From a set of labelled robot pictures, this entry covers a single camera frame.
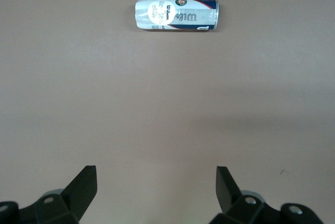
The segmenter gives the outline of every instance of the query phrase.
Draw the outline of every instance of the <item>black metal part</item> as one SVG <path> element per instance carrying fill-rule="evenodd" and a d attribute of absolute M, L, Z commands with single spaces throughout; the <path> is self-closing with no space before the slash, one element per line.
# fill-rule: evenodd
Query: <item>black metal part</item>
<path fill-rule="evenodd" d="M 96 167 L 86 166 L 61 194 L 43 196 L 20 210 L 13 201 L 1 202 L 0 224 L 78 224 L 96 192 Z"/>
<path fill-rule="evenodd" d="M 306 206 L 289 203 L 277 211 L 255 196 L 242 195 L 226 167 L 217 167 L 216 194 L 222 213 L 210 224 L 322 224 Z"/>

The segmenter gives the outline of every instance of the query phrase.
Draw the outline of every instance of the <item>screw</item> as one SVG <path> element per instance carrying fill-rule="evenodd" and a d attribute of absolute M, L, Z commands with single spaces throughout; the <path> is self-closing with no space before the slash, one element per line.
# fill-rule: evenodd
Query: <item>screw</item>
<path fill-rule="evenodd" d="M 248 203 L 248 204 L 251 204 L 251 205 L 255 205 L 257 203 L 257 201 L 252 198 L 252 197 L 247 197 L 245 198 L 245 201 Z"/>
<path fill-rule="evenodd" d="M 303 214 L 303 211 L 300 208 L 298 208 L 297 206 L 294 206 L 294 205 L 290 206 L 289 210 L 292 213 L 297 214 L 297 215 L 302 215 Z"/>
<path fill-rule="evenodd" d="M 6 211 L 7 209 L 8 209 L 8 206 L 4 205 L 4 206 L 0 207 L 0 212 Z"/>
<path fill-rule="evenodd" d="M 53 198 L 52 198 L 52 197 L 46 198 L 46 199 L 44 200 L 44 203 L 45 203 L 45 204 L 46 204 L 46 203 L 50 203 L 50 202 L 53 202 Z"/>

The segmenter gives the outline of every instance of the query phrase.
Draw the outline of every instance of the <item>beige surface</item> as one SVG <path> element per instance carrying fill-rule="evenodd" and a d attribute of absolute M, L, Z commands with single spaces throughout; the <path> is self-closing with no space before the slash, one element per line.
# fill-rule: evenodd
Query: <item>beige surface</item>
<path fill-rule="evenodd" d="M 81 223 L 207 224 L 217 165 L 335 223 L 335 0 L 219 0 L 148 32 L 137 0 L 0 0 L 0 200 L 97 165 Z"/>

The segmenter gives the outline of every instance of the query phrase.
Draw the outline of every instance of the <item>white circular sticker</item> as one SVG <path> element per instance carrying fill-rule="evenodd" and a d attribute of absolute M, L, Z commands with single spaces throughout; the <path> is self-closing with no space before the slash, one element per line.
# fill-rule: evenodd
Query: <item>white circular sticker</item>
<path fill-rule="evenodd" d="M 148 7 L 149 19 L 157 25 L 170 24 L 176 15 L 176 8 L 170 1 L 158 0 L 150 3 Z"/>

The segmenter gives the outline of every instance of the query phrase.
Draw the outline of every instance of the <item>can label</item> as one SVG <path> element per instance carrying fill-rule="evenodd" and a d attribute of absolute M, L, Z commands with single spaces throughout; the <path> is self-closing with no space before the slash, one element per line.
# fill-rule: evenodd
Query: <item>can label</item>
<path fill-rule="evenodd" d="M 215 29 L 219 15 L 216 0 L 140 0 L 135 10 L 143 29 Z"/>

